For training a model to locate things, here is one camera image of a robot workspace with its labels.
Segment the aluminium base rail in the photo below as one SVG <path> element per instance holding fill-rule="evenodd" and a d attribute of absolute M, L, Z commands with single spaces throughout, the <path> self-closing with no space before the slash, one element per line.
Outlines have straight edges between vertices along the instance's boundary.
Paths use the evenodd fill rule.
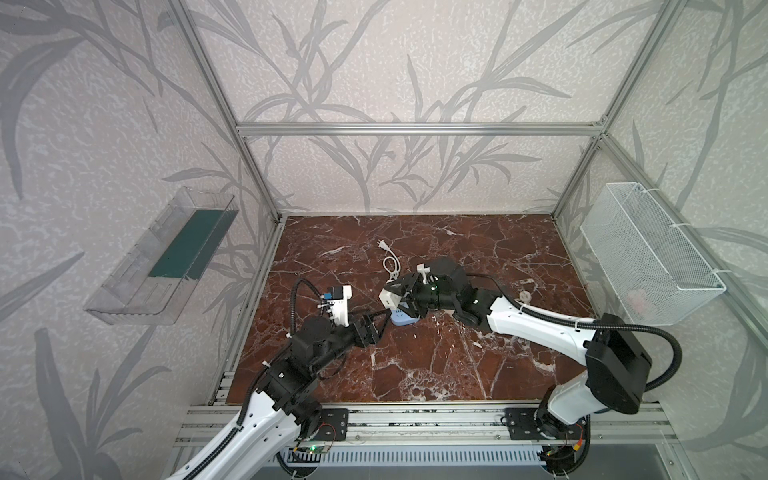
<path fill-rule="evenodd" d="M 510 440 L 502 423 L 507 409 L 535 408 L 536 402 L 330 403 L 349 411 L 344 446 L 445 444 L 496 445 Z M 658 403 L 635 415 L 606 412 L 591 417 L 596 444 L 676 443 L 678 436 Z"/>

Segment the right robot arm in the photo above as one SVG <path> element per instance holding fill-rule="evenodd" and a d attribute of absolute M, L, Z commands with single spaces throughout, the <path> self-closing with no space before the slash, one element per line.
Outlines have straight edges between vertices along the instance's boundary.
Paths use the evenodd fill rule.
<path fill-rule="evenodd" d="M 546 436 L 604 410 L 636 414 L 644 394 L 671 380 L 681 367 L 682 347 L 663 329 L 627 324 L 612 314 L 594 319 L 555 313 L 512 298 L 499 283 L 477 287 L 475 277 L 441 257 L 390 280 L 379 298 L 386 308 L 413 319 L 448 311 L 468 327 L 529 340 L 584 366 L 580 375 L 542 398 L 534 419 Z"/>

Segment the blue square power strip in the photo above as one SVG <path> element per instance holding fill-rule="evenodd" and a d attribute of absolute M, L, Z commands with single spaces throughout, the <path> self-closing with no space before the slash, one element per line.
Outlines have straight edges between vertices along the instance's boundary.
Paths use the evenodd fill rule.
<path fill-rule="evenodd" d="M 401 309 L 394 309 L 391 314 L 391 322 L 395 326 L 407 326 L 418 321 L 418 317 L 412 317 Z"/>

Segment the clear plastic wall bin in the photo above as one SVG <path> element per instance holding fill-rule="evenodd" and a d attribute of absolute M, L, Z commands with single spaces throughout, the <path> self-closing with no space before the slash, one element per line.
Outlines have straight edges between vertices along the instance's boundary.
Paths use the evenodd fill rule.
<path fill-rule="evenodd" d="M 176 323 L 238 213 L 233 194 L 180 188 L 84 311 L 112 326 Z"/>

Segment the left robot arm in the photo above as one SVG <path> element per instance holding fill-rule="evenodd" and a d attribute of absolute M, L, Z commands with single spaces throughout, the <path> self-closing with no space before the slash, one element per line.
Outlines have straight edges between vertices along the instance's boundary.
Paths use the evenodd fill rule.
<path fill-rule="evenodd" d="M 289 343 L 252 381 L 239 413 L 173 479 L 250 479 L 279 450 L 309 437 L 320 425 L 312 396 L 320 373 L 354 348 L 377 344 L 388 309 L 337 325 L 327 316 L 306 319 Z"/>

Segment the aluminium frame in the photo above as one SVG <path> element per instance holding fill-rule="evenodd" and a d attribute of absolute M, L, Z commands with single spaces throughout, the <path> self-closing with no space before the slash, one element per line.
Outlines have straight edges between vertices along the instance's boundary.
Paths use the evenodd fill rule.
<path fill-rule="evenodd" d="M 629 312 L 610 285 L 605 265 L 581 235 L 598 148 L 632 166 L 651 195 L 676 217 L 672 230 L 686 235 L 709 267 L 720 298 L 686 321 L 694 363 L 684 384 L 665 399 L 695 453 L 725 448 L 767 453 L 767 5 L 763 1 L 642 1 L 613 4 L 613 14 L 592 24 L 579 42 L 602 35 L 613 43 L 626 29 L 650 29 L 601 117 L 585 122 L 524 122 L 505 110 L 474 118 L 495 90 L 520 89 L 514 71 L 572 22 L 584 2 L 566 7 L 548 26 L 511 53 L 495 50 L 482 74 L 447 100 L 427 103 L 417 69 L 408 80 L 414 112 L 407 119 L 378 120 L 362 110 L 323 99 L 335 58 L 323 65 L 311 92 L 310 61 L 319 55 L 319 19 L 303 39 L 290 38 L 287 55 L 296 76 L 283 93 L 265 96 L 244 116 L 223 109 L 240 148 L 254 142 L 275 147 L 290 136 L 337 143 L 373 136 L 403 145 L 393 180 L 411 189 L 416 166 L 441 162 L 441 175 L 411 190 L 413 208 L 477 173 L 492 143 L 518 136 L 585 136 L 589 143 L 552 211 L 572 243 L 577 266 L 603 308 Z"/>

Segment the white plug adapter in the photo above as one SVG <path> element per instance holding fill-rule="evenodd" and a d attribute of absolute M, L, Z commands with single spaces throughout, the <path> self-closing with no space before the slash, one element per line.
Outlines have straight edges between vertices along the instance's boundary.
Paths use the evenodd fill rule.
<path fill-rule="evenodd" d="M 400 308 L 404 295 L 405 288 L 403 286 L 387 285 L 379 293 L 379 299 L 385 308 L 395 311 Z"/>

